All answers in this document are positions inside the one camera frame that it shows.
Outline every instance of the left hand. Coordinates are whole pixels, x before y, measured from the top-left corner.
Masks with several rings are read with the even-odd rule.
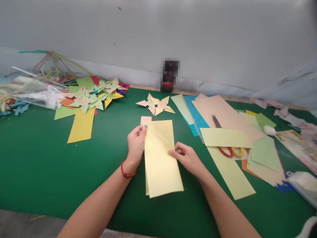
[[[147,125],[137,126],[128,135],[128,148],[129,153],[127,160],[139,163],[144,151],[144,140],[148,130]]]

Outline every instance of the red scissor handle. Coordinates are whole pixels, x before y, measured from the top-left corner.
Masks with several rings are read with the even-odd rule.
[[[229,158],[233,157],[233,150],[232,150],[231,147],[227,147],[228,150],[230,151],[230,155],[228,155],[226,152],[224,152],[220,146],[218,146],[218,148],[219,148],[219,150],[221,151],[221,153],[223,153],[225,156],[227,156],[227,157],[229,157]]]

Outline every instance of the scissors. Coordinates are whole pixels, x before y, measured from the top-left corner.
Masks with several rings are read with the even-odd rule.
[[[216,117],[215,115],[212,115],[212,119],[214,120],[215,125],[216,125],[217,128],[222,128],[221,125],[220,125],[220,123],[219,123],[219,121],[218,121],[218,119],[217,119],[217,117]],[[241,157],[241,156],[243,155],[243,150],[242,150],[242,148],[240,148],[240,154],[237,154],[237,153],[235,152],[235,150],[234,150],[232,147],[227,147],[228,150],[229,150],[229,152],[230,152],[230,154],[227,154],[226,152],[224,152],[224,151],[222,150],[221,146],[218,146],[218,148],[219,148],[219,150],[221,151],[221,153],[223,153],[225,156],[227,156],[227,157],[229,157],[229,158],[233,157],[234,155],[235,155],[235,156],[238,156],[238,157]]]

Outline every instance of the floor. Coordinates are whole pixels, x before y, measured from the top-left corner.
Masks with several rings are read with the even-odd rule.
[[[63,228],[66,220],[54,217],[32,218],[39,215],[0,210],[1,238],[54,238]],[[100,238],[149,238],[131,233],[105,229]]]

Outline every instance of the hand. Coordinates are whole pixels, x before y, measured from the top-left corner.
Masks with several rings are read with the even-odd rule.
[[[175,150],[169,150],[168,153],[181,162],[185,169],[195,175],[198,179],[201,179],[201,177],[208,172],[204,164],[198,158],[194,149],[188,145],[177,142]]]
[[[144,151],[144,139],[148,126],[137,126],[128,135],[128,148],[129,153],[127,161],[135,162],[139,164]]]

